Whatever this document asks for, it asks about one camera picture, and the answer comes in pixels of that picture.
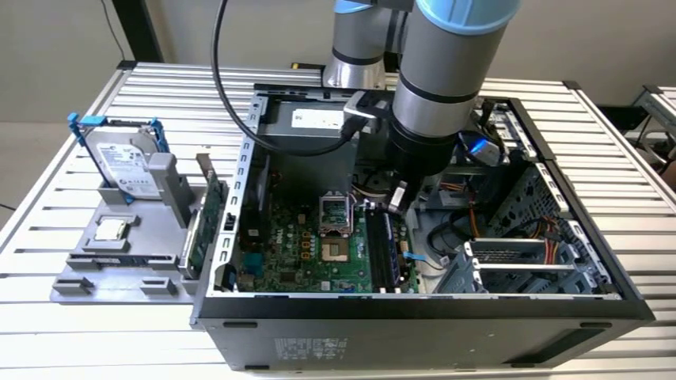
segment chip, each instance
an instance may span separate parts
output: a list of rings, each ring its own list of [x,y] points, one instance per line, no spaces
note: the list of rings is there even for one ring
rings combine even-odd
[[[296,282],[296,272],[281,272],[278,274],[278,280],[282,283],[294,283]]]

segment green circuit board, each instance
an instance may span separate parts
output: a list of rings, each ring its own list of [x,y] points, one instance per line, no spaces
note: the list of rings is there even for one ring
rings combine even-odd
[[[349,238],[321,237],[318,212],[300,207],[272,207],[270,241],[262,252],[260,275],[242,274],[237,286],[256,292],[372,293],[364,212],[354,208],[353,233]],[[409,243],[408,233],[394,223],[394,236]],[[417,292],[414,268],[410,281],[400,284],[402,292]]]

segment aluminum extrusion table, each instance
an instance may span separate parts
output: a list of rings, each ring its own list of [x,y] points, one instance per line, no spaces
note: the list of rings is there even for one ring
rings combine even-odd
[[[634,105],[640,105],[666,132],[676,136],[676,87],[645,85]]]
[[[228,96],[242,116],[253,83],[320,84],[316,70],[222,69],[221,73]],[[390,89],[396,79],[389,78]],[[657,320],[553,370],[265,376],[676,378],[673,193],[581,90],[568,88],[562,82],[488,79],[481,94],[521,99]],[[160,117],[178,170],[189,182],[204,181],[193,160],[201,152],[210,154],[218,175],[232,178],[241,133],[217,98],[206,67],[140,63],[133,69],[117,70],[88,114],[130,120]],[[0,377],[254,376],[230,373],[205,332],[190,330],[190,306],[49,303],[53,278],[98,203],[97,185],[94,166],[69,138],[0,232],[0,368],[6,369]]]

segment case label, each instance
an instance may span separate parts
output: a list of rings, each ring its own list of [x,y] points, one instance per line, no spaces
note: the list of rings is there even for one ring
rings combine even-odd
[[[292,114],[292,127],[340,129],[342,127],[342,111],[325,109],[296,109]]]
[[[340,360],[348,338],[274,338],[280,360]]]

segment motherboard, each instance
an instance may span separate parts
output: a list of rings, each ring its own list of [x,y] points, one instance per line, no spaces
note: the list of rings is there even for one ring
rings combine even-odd
[[[272,205],[269,239],[266,244],[242,253],[241,270],[237,276],[238,291],[256,292],[330,292],[372,293],[380,288],[381,268],[392,274],[390,281],[401,292],[417,292],[414,266],[404,259],[408,251],[409,234],[402,222],[392,221],[382,234],[392,237],[376,241],[376,246],[392,247],[392,255],[385,262],[374,260],[373,241],[368,238],[374,228],[368,224],[368,213],[354,207],[345,198],[320,203],[318,207],[306,204],[276,203]],[[350,234],[337,231],[326,233],[320,225],[345,225],[350,222]]]

